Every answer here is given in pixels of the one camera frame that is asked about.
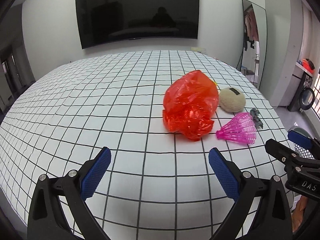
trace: washing machine door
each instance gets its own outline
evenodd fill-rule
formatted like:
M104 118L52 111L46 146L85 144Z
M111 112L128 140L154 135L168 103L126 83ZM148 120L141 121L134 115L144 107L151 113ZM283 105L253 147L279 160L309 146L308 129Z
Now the washing machine door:
M308 110L312 107L316 96L311 88L304 88L299 96L299 105L302 110Z

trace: white table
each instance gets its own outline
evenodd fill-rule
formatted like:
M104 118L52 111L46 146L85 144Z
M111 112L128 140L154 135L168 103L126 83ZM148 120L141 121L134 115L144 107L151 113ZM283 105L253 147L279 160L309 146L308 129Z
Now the white table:
M212 132L201 141L165 130L164 93L195 69L219 90L240 89L245 111L260 111L264 127L254 145L216 139L215 132L234 116L220 107ZM208 240L233 205L208 163L209 150L217 147L254 176L269 179L276 173L285 181L283 164L265 152L264 143L274 138L288 146L286 134L260 92L236 69L211 57L144 51L89 58L53 70L12 106L0 128L0 185L27 223L41 174L63 176L107 146L112 162L86 203L111 239ZM70 227L80 235L65 198L61 201ZM258 200L244 233L257 205Z

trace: floor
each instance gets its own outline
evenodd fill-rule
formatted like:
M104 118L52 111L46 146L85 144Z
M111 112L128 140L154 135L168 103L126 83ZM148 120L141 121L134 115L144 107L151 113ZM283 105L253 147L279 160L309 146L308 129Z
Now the floor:
M288 131L292 126L297 125L306 130L312 138L316 137L312 128L308 124L306 117L301 112L290 112L286 107L279 106L275 109L276 113L280 117L280 120L284 128Z

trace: washing machine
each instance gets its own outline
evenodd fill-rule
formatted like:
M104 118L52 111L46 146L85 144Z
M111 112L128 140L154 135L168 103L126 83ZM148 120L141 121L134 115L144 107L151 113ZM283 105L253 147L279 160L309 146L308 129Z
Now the washing machine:
M314 91L311 89L312 77L306 72L303 72L300 84L297 91L295 92L293 99L287 109L290 112L302 110L308 110L312 107L316 96Z

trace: pink shuttlecock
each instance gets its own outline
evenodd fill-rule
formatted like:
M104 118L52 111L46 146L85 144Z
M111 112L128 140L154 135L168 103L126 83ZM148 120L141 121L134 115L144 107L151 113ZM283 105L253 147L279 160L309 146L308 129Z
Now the pink shuttlecock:
M217 131L218 139L254 144L256 127L249 113L239 113Z

